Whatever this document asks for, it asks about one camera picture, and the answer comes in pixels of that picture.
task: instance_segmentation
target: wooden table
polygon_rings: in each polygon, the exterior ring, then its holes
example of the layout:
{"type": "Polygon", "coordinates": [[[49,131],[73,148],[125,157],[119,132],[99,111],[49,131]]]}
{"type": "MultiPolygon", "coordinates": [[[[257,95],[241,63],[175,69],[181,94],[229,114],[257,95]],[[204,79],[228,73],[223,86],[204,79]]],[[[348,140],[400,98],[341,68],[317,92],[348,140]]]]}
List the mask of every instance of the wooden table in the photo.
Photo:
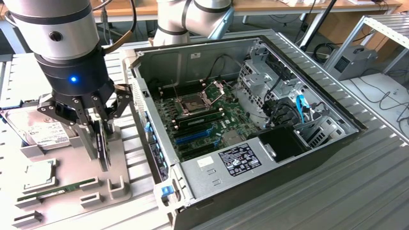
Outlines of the wooden table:
{"type": "MultiPolygon", "coordinates": [[[[312,34],[312,31],[315,30],[315,27],[317,26],[317,22],[323,16],[323,13],[329,5],[328,0],[323,4],[317,4],[313,7],[312,13],[316,14],[315,19],[311,22],[311,27],[307,32],[307,35],[303,40],[303,44],[305,43],[308,37],[312,34]]],[[[392,13],[395,9],[401,5],[400,2],[396,0],[387,0],[389,5],[389,10],[385,13],[392,13]]],[[[92,6],[97,6],[100,4],[99,0],[91,0],[92,6]]],[[[311,11],[312,6],[307,4],[296,4],[296,6],[289,7],[283,2],[276,0],[235,0],[235,15],[236,16],[245,16],[244,17],[244,23],[247,23],[248,16],[252,15],[279,15],[279,14],[301,14],[308,13],[311,11]]],[[[137,20],[139,21],[147,21],[147,20],[156,20],[157,19],[157,3],[156,0],[137,0],[137,20]]],[[[7,12],[7,7],[4,6],[0,11],[0,16],[4,15],[7,12]]],[[[129,1],[128,0],[113,0],[113,2],[107,6],[107,12],[108,12],[108,21],[109,22],[125,22],[132,20],[132,10],[129,7],[129,1]]],[[[349,32],[352,31],[352,28],[355,27],[359,18],[364,14],[373,14],[379,13],[379,5],[355,5],[348,0],[339,0],[332,11],[331,12],[356,12],[360,16],[355,17],[353,19],[347,19],[345,21],[341,21],[337,23],[337,25],[332,24],[328,26],[328,28],[332,31],[337,31],[337,28],[343,28],[339,33],[344,34],[347,37],[349,32]],[[351,30],[345,29],[344,25],[351,25],[351,30]]],[[[101,22],[100,20],[100,14],[101,11],[95,11],[95,21],[97,23],[101,22]]],[[[11,29],[6,27],[12,27],[8,23],[4,23],[4,21],[0,21],[0,29],[4,31],[7,30],[6,36],[12,44],[14,50],[16,53],[22,53],[23,49],[20,48],[19,44],[16,44],[16,35],[8,34],[11,33],[11,29]]],[[[145,30],[145,23],[139,23],[140,30],[145,30]]]]}

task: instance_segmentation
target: electronic device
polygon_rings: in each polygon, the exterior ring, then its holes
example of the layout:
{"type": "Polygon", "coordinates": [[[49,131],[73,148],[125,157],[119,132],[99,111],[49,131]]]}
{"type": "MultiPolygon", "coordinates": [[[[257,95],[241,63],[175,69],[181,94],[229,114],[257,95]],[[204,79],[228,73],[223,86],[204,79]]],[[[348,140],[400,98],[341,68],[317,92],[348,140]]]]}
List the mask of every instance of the electronic device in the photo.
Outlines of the electronic device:
{"type": "Polygon", "coordinates": [[[337,64],[333,66],[333,69],[329,70],[329,74],[339,81],[356,78],[364,73],[376,59],[376,50],[368,49],[361,45],[351,46],[345,49],[337,64]]]}
{"type": "Polygon", "coordinates": [[[141,141],[177,230],[307,173],[367,130],[263,36],[135,52],[141,141]]]}

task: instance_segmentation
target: metal worktable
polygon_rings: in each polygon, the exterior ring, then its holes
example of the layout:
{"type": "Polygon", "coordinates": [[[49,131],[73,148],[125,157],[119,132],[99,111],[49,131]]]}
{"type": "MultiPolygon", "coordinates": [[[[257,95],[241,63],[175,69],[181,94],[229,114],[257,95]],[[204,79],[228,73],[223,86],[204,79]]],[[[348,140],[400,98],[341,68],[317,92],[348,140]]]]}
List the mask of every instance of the metal worktable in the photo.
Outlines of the metal worktable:
{"type": "MultiPolygon", "coordinates": [[[[216,219],[204,223],[197,230],[217,229],[404,229],[409,226],[409,147],[396,129],[384,123],[381,116],[352,92],[337,83],[312,59],[292,46],[287,39],[272,30],[231,33],[225,37],[265,35],[283,49],[304,71],[321,84],[352,114],[369,127],[361,138],[345,146],[335,156],[296,180],[284,184],[251,202],[235,208],[216,219]]],[[[148,43],[128,44],[125,48],[147,46],[148,43]]],[[[35,63],[31,54],[15,55],[6,65],[14,80],[35,63]]],[[[119,54],[107,56],[111,78],[121,81],[119,54]]],[[[153,179],[131,112],[116,120],[121,127],[131,188],[133,198],[123,204],[87,213],[42,229],[171,229],[167,216],[157,209],[152,194],[153,179]]],[[[11,164],[16,142],[11,131],[0,133],[0,168],[11,164]]],[[[4,218],[12,204],[2,201],[4,218]]],[[[2,229],[10,228],[10,220],[0,221],[2,229]]]]}

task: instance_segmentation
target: blue led light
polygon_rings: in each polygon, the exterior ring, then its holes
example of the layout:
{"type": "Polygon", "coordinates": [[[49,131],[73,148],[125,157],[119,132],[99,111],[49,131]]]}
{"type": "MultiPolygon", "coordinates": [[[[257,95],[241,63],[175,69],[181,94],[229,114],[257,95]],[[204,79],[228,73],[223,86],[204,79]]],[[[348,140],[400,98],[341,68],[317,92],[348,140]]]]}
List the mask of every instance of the blue led light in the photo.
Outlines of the blue led light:
{"type": "Polygon", "coordinates": [[[73,82],[77,82],[77,81],[79,81],[79,79],[77,79],[77,77],[76,77],[76,76],[72,76],[72,77],[69,78],[69,81],[73,83],[73,82]]]}

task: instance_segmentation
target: green circuit board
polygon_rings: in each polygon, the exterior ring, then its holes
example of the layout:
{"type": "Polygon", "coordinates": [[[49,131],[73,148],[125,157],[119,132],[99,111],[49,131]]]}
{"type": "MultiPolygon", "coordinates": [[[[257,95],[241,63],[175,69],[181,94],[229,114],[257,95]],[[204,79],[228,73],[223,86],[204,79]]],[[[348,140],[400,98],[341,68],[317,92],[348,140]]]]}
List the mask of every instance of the green circuit board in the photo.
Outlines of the green circuit board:
{"type": "MultiPolygon", "coordinates": [[[[177,144],[176,140],[177,134],[183,132],[181,130],[175,129],[175,117],[183,117],[181,114],[184,112],[184,108],[180,105],[181,103],[177,102],[176,98],[169,99],[155,99],[156,108],[167,128],[168,136],[171,142],[173,144],[173,148],[179,158],[183,161],[187,161],[192,158],[196,158],[209,152],[213,152],[217,149],[223,149],[229,146],[229,143],[225,141],[224,134],[231,130],[237,132],[237,137],[244,141],[247,140],[251,133],[259,130],[259,127],[255,125],[253,121],[248,118],[247,112],[240,106],[240,103],[235,100],[236,96],[232,90],[228,89],[225,86],[223,88],[224,95],[221,98],[211,105],[209,108],[204,108],[204,106],[193,104],[197,106],[197,110],[195,112],[200,114],[200,112],[205,112],[205,110],[211,109],[223,109],[221,118],[219,117],[217,120],[211,121],[208,123],[201,124],[197,126],[197,129],[205,128],[209,131],[209,135],[203,138],[197,138],[188,143],[177,144]]],[[[211,85],[209,88],[205,90],[205,94],[211,101],[216,100],[220,96],[220,89],[216,85],[211,85]]],[[[184,95],[179,98],[193,98],[197,93],[184,95]]]]}

